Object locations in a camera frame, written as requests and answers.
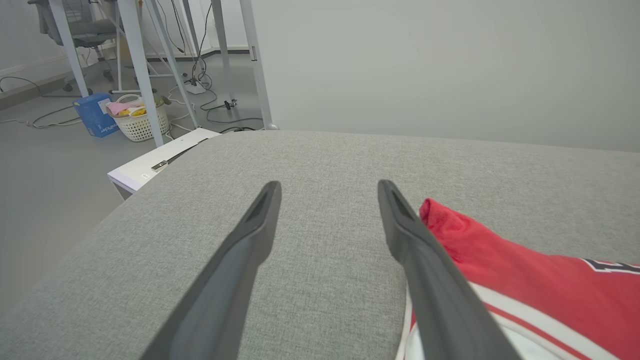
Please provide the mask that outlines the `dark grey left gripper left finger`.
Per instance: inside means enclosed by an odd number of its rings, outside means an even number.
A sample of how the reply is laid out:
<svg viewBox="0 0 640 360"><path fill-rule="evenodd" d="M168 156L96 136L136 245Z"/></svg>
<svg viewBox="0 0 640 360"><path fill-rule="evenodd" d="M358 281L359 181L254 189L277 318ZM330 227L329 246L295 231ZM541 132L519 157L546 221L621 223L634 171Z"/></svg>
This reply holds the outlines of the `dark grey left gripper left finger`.
<svg viewBox="0 0 640 360"><path fill-rule="evenodd" d="M268 259L282 186L268 182L167 317L143 360L235 360L258 268Z"/></svg>

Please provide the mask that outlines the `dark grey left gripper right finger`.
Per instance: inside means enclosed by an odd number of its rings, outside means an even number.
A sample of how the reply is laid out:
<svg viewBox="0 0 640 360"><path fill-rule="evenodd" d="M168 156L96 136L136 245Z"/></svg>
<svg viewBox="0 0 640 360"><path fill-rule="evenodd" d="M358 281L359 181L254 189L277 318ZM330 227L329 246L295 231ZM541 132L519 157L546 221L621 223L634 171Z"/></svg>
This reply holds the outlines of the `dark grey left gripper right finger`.
<svg viewBox="0 0 640 360"><path fill-rule="evenodd" d="M518 360L443 246L391 180L378 182L386 243L407 282L403 360Z"/></svg>

